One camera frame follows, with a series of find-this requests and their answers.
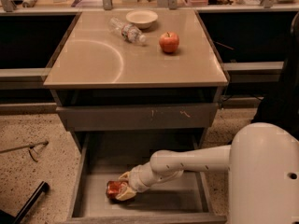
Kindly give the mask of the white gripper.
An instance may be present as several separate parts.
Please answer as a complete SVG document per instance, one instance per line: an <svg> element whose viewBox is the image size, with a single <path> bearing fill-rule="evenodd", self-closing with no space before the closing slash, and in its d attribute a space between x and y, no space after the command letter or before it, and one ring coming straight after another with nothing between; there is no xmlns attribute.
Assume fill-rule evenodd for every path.
<svg viewBox="0 0 299 224"><path fill-rule="evenodd" d="M136 193L145 192L150 188L141 180L141 174L141 166L138 165L130 172L127 171L119 176L121 182L119 184L118 194L115 197L117 201L127 201L134 198Z"/></svg>

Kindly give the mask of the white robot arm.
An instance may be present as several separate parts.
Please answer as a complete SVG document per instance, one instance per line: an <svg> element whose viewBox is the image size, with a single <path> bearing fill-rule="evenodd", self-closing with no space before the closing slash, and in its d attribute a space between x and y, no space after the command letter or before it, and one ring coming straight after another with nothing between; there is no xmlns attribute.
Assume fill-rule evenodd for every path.
<svg viewBox="0 0 299 224"><path fill-rule="evenodd" d="M131 199L185 171L228 174L229 224L299 223L299 141L276 125L250 124L226 146L159 150L120 176L116 199Z"/></svg>

